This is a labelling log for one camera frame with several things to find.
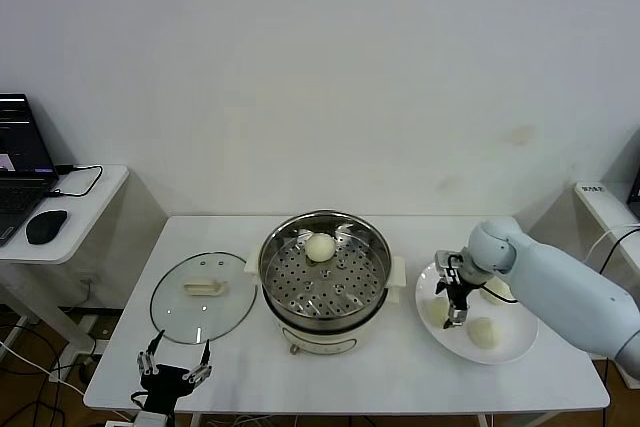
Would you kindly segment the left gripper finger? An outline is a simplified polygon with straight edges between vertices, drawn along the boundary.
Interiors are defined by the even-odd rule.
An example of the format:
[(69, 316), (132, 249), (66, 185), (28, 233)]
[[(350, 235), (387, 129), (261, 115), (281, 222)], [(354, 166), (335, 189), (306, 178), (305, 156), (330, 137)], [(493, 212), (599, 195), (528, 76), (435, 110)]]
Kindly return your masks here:
[(147, 348), (138, 353), (137, 364), (141, 375), (157, 375), (159, 373), (154, 355), (163, 336), (164, 331), (161, 330), (157, 336), (150, 341)]
[(213, 366), (210, 363), (210, 354), (210, 341), (207, 340), (200, 363), (187, 374), (184, 374), (182, 379), (188, 383), (203, 383), (211, 375), (213, 370)]

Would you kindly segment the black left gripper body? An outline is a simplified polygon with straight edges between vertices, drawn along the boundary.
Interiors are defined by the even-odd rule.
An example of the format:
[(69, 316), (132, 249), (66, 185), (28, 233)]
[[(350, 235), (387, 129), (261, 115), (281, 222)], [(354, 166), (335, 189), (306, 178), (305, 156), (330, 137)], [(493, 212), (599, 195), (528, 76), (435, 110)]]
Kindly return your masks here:
[(146, 392), (143, 410), (146, 412), (174, 412), (179, 398), (193, 392), (193, 384), (184, 378), (189, 370), (182, 367), (158, 365), (158, 372), (141, 376)]

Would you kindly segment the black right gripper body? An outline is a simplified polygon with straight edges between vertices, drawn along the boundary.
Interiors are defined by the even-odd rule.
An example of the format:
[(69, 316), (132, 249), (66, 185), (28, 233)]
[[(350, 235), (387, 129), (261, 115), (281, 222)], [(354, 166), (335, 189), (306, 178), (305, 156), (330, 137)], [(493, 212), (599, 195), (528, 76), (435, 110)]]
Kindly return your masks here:
[(467, 311), (469, 308), (467, 297), (473, 291), (473, 285), (458, 275), (446, 275), (444, 281), (450, 306), (458, 311)]

